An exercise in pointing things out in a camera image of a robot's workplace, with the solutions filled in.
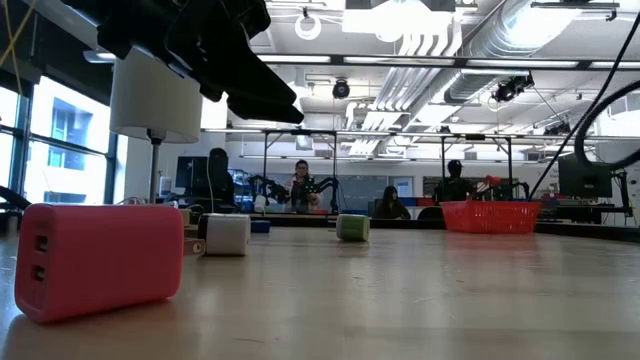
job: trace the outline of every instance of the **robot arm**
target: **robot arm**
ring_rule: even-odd
[[[311,187],[311,189],[308,189],[307,192],[320,194],[323,191],[325,191],[327,188],[331,187],[332,188],[331,202],[330,202],[331,213],[337,214],[339,212],[339,209],[338,209],[338,202],[336,201],[336,195],[338,192],[339,185],[340,183],[338,182],[338,179],[334,177],[328,177],[317,184],[313,184],[313,183],[310,184],[309,186]]]
[[[271,24],[263,0],[62,0],[98,29],[118,58],[132,47],[200,84],[208,99],[229,95],[245,119],[293,124],[296,94],[251,51],[248,39]]]
[[[267,199],[267,205],[269,205],[269,198],[276,199],[278,204],[284,204],[289,201],[289,191],[284,188],[284,186],[276,183],[273,180],[266,179],[260,175],[254,175],[249,178],[249,184],[251,185],[251,196],[253,197],[253,201],[255,203],[256,198],[258,197],[258,190],[256,183],[258,181],[262,184],[262,195]]]

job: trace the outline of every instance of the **black cable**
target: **black cable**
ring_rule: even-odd
[[[640,161],[640,150],[636,150],[633,154],[625,157],[620,161],[616,161],[614,163],[593,163],[589,159],[587,159],[587,155],[584,151],[584,138],[587,135],[587,131],[589,127],[593,124],[593,122],[598,118],[598,115],[607,109],[612,103],[618,101],[621,97],[627,95],[628,93],[640,89],[640,80],[635,81],[622,89],[614,92],[611,96],[607,97],[604,101],[602,101],[598,106],[596,106],[586,117],[585,121],[580,125],[580,129],[578,130],[578,134],[576,135],[575,140],[575,153],[576,158],[580,163],[585,166],[593,166],[598,167],[607,171],[615,171],[627,166],[633,165],[634,163]]]
[[[540,187],[540,184],[542,184],[542,180],[544,180],[544,178],[547,176],[547,174],[549,173],[549,171],[551,170],[551,168],[553,167],[555,162],[558,160],[558,157],[560,157],[560,154],[562,154],[562,151],[564,150],[565,146],[567,146],[567,143],[569,142],[569,140],[571,140],[571,138],[576,133],[576,131],[578,131],[578,129],[580,129],[583,139],[576,138],[576,150],[578,149],[578,145],[580,145],[580,148],[582,149],[582,155],[584,155],[584,148],[583,148],[584,136],[586,135],[589,126],[586,126],[586,128],[584,128],[582,125],[583,125],[583,123],[585,123],[585,120],[587,119],[587,117],[591,117],[591,114],[594,113],[593,110],[600,108],[598,106],[598,103],[600,102],[600,99],[602,98],[604,93],[607,91],[607,88],[609,87],[609,84],[611,83],[611,80],[613,79],[613,75],[615,75],[616,71],[618,70],[618,66],[620,66],[620,62],[622,61],[622,57],[624,56],[624,53],[627,51],[627,48],[629,47],[629,44],[631,43],[631,39],[633,39],[633,35],[635,35],[636,30],[638,29],[638,25],[640,25],[640,12],[636,16],[636,20],[633,22],[633,25],[631,26],[631,30],[629,31],[629,35],[627,35],[627,38],[624,41],[624,44],[622,45],[622,48],[620,49],[620,53],[618,53],[618,57],[616,58],[616,61],[613,63],[613,67],[611,67],[611,71],[609,72],[609,75],[607,76],[607,79],[605,80],[604,84],[602,85],[602,88],[600,89],[600,92],[598,93],[598,96],[596,96],[596,98],[593,100],[593,102],[589,106],[589,109],[587,109],[587,111],[582,116],[582,118],[580,118],[580,121],[578,121],[578,124],[571,130],[571,132],[569,132],[569,135],[567,135],[567,137],[564,139],[564,141],[560,145],[560,148],[558,149],[558,152],[556,152],[556,154],[553,156],[553,159],[551,159],[551,161],[549,162],[549,165],[547,165],[547,168],[544,170],[544,172],[542,173],[542,175],[540,176],[540,178],[536,182],[535,186],[531,190],[531,195],[529,196],[529,201],[531,201],[533,199],[533,196],[535,195],[536,191]],[[602,110],[600,110],[599,112],[595,113],[595,115],[593,116],[594,120],[595,120],[595,117],[597,117],[600,112],[602,112]],[[577,151],[576,151],[576,157],[580,160],[580,154],[578,154]],[[585,161],[588,162],[588,160],[585,160],[585,159],[582,159],[581,162],[582,163],[585,163]],[[626,163],[625,160],[628,160],[628,159],[624,159],[622,161],[619,161],[618,163]]]

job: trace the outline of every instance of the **wooden table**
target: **wooden table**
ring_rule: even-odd
[[[0,358],[640,359],[640,248],[548,235],[272,229],[185,258],[170,301],[38,326],[0,240]]]

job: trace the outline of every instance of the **red basket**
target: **red basket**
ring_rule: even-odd
[[[539,202],[444,202],[447,230],[476,234],[529,234],[540,211]]]

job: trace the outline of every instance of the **pink power bank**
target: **pink power bank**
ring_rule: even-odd
[[[175,295],[182,215],[166,206],[37,204],[22,221],[16,304],[45,323]]]

